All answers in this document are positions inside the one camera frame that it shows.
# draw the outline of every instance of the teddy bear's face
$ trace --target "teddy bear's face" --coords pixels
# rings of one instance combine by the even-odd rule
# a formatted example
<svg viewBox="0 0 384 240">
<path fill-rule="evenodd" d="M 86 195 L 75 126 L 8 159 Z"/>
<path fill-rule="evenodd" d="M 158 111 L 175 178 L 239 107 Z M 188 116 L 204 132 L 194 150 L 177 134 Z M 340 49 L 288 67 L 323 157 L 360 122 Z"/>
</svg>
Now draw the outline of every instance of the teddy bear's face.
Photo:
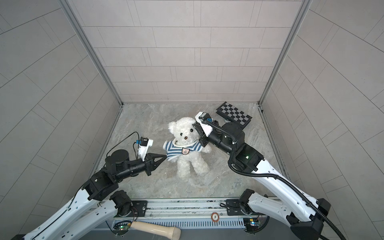
<svg viewBox="0 0 384 240">
<path fill-rule="evenodd" d="M 195 123 L 193 118 L 182 118 L 168 124 L 169 131 L 176 138 L 176 145 L 189 145 L 199 139 L 199 134 L 192 126 L 193 123 Z"/>
</svg>

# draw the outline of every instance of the gray stone surface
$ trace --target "gray stone surface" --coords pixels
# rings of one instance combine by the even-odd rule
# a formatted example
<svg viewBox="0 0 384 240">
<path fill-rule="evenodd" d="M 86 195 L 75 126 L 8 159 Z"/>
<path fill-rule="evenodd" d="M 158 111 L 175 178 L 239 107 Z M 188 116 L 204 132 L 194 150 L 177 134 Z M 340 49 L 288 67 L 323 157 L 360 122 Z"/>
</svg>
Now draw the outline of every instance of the gray stone surface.
<svg viewBox="0 0 384 240">
<path fill-rule="evenodd" d="M 105 154 L 119 141 L 134 131 L 140 136 L 153 139 L 149 152 L 165 154 L 162 146 L 174 137 L 168 131 L 168 123 L 182 117 L 192 117 L 199 112 L 207 112 L 220 126 L 224 119 L 216 114 L 219 103 L 210 104 L 128 104 L 125 105 L 114 132 L 108 142 L 99 169 L 104 165 Z M 236 103 L 235 106 L 252 116 L 245 127 L 245 142 L 262 153 L 280 171 L 272 146 L 260 117 L 256 103 Z M 113 151 L 126 149 L 133 160 L 132 144 L 137 135 L 122 142 Z M 212 146 L 212 152 L 202 153 L 210 167 L 210 172 L 198 176 L 191 167 L 191 178 L 184 182 L 177 176 L 177 163 L 164 161 L 151 176 L 140 173 L 137 177 L 124 179 L 119 190 L 125 190 L 131 198 L 171 198 L 171 197 L 239 197 L 247 188 L 260 194 L 273 195 L 268 189 L 250 177 L 232 172 L 227 165 L 228 155 Z"/>
</svg>

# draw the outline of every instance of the teddy bear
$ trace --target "teddy bear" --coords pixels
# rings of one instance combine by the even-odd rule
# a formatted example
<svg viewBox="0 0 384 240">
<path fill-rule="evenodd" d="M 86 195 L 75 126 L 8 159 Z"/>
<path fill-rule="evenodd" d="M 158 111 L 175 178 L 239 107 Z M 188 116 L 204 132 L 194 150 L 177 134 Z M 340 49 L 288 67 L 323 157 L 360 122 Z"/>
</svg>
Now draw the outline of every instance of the teddy bear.
<svg viewBox="0 0 384 240">
<path fill-rule="evenodd" d="M 201 156 L 201 152 L 210 153 L 212 151 L 209 145 L 203 147 L 199 143 L 199 134 L 192 124 L 193 118 L 185 117 L 176 122 L 168 124 L 169 131 L 175 136 L 175 139 L 165 142 L 163 149 L 167 151 L 167 160 L 177 161 L 177 176 L 182 179 L 190 177 L 190 164 L 198 175 L 209 171 L 208 164 Z"/>
</svg>

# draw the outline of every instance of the blue and white striped shirt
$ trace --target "blue and white striped shirt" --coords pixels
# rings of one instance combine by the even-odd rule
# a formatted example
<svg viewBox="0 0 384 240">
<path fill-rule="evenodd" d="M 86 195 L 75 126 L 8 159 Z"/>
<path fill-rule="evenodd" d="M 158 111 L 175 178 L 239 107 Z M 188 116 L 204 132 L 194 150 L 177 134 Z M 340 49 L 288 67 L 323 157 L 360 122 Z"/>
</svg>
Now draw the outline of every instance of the blue and white striped shirt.
<svg viewBox="0 0 384 240">
<path fill-rule="evenodd" d="M 164 143 L 163 149 L 167 151 L 167 160 L 170 161 L 180 155 L 187 155 L 192 151 L 201 152 L 203 146 L 197 140 L 192 145 L 186 147 L 178 147 L 173 144 L 173 141 L 169 141 Z"/>
</svg>

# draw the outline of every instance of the tiled wall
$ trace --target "tiled wall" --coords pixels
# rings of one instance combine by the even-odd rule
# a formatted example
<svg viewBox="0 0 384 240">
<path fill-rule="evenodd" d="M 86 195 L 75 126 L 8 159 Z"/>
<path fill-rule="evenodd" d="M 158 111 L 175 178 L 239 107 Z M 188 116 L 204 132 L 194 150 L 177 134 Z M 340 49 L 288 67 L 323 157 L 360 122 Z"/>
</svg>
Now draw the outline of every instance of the tiled wall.
<svg viewBox="0 0 384 240">
<path fill-rule="evenodd" d="M 56 0 L 0 1 L 0 238 L 77 191 L 119 109 Z"/>
<path fill-rule="evenodd" d="M 291 180 L 349 240 L 384 239 L 383 16 L 384 1 L 314 0 L 263 104 Z"/>
<path fill-rule="evenodd" d="M 255 102 L 300 1 L 69 0 L 123 102 Z"/>
</svg>

